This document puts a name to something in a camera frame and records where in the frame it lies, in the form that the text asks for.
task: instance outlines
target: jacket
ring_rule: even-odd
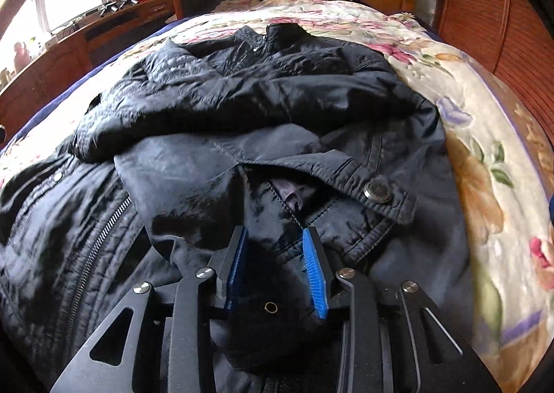
[[[168,40],[5,185],[5,332],[49,388],[135,282],[178,281],[235,225],[250,250],[236,318],[212,323],[218,391],[261,392],[278,360],[325,347],[307,226],[375,282],[416,281],[471,335],[464,217],[436,107],[381,54],[296,24]]]

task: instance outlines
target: jacket button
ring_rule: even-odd
[[[370,180],[364,186],[364,195],[373,202],[385,204],[392,199],[391,189],[387,184],[376,179]]]

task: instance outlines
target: jacket sleeve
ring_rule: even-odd
[[[285,123],[324,134],[413,111],[414,92],[383,57],[352,69],[341,52],[299,52],[222,76],[174,45],[107,92],[79,124],[69,150],[100,162],[149,136],[244,133]]]

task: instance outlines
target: floral blanket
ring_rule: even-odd
[[[89,102],[166,38],[224,37],[248,25],[297,22],[316,36],[384,54],[398,76],[437,105],[463,205],[475,289],[473,347],[506,393],[533,371],[554,334],[554,192],[550,145],[517,97],[475,60],[429,38],[411,15],[347,1],[237,0],[138,44],[85,82],[0,158],[0,185],[48,156]]]

